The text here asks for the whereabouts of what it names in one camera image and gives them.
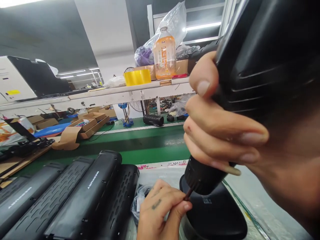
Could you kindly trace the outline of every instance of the plastic bottle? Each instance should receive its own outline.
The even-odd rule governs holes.
[[[153,46],[156,78],[158,80],[171,79],[173,75],[176,75],[176,43],[167,29],[167,22],[161,22],[161,33]]]

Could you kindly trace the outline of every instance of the electric screwdriver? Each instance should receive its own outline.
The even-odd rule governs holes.
[[[217,50],[219,88],[212,99],[227,111],[263,124],[276,106],[319,79],[320,17],[315,9],[311,1],[242,0],[224,36],[193,53],[188,70],[204,54]],[[298,32],[301,36],[291,34]],[[190,156],[185,200],[192,191],[210,194],[226,175]]]

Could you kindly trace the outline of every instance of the ceiling light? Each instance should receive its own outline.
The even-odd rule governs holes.
[[[201,29],[201,28],[207,28],[207,27],[216,27],[220,26],[221,22],[215,22],[215,23],[208,23],[208,24],[203,24],[203,25],[198,25],[198,26],[193,26],[193,27],[187,27],[187,31],[191,30],[196,30],[196,29]]]
[[[75,71],[75,72],[70,72],[70,73],[61,73],[58,75],[67,75],[67,74],[72,74],[72,73],[78,73],[78,72],[85,72],[86,70],[79,70],[79,71]]]
[[[84,73],[84,74],[79,74],[79,75],[77,75],[77,77],[78,77],[78,76],[89,75],[89,74],[92,74],[92,73]]]
[[[39,2],[43,0],[0,0],[0,8],[12,7],[26,3]]]
[[[62,78],[70,78],[70,77],[74,77],[74,76],[67,76],[67,77],[62,77]],[[61,79],[62,79],[62,78],[61,78]]]

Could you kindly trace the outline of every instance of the green conveyor belt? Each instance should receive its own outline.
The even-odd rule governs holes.
[[[142,118],[134,119],[134,127],[146,126]],[[121,121],[116,122],[112,130],[124,129]],[[111,126],[104,126],[103,132]],[[183,140],[183,125],[150,128],[92,136],[80,142],[73,151],[51,149],[33,163],[20,170],[14,177],[33,174],[48,162],[70,164],[78,156],[96,157],[103,149],[120,152],[124,164],[146,164],[188,159],[190,153]]]

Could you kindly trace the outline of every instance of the white shelf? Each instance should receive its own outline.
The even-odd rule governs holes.
[[[18,116],[33,116],[41,113],[53,113],[49,110],[51,104],[58,111],[97,107],[121,102],[147,100],[158,97],[168,97],[193,93],[189,78],[173,79],[172,85],[160,87],[161,81],[153,81],[144,85],[110,88],[95,92],[79,93],[67,97],[48,98],[22,103],[0,105],[0,117],[16,118]]]

